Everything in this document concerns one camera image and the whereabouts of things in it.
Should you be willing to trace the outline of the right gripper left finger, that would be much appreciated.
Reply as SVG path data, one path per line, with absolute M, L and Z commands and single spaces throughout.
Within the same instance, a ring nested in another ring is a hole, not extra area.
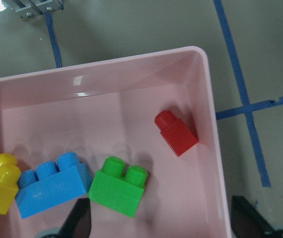
M 91 233 L 90 200 L 80 198 L 58 232 L 59 238 L 88 238 Z

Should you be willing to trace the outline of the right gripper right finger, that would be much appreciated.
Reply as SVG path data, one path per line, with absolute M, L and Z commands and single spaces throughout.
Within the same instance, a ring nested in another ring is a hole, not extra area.
M 230 223 L 237 238 L 269 238 L 274 228 L 244 196 L 232 196 Z

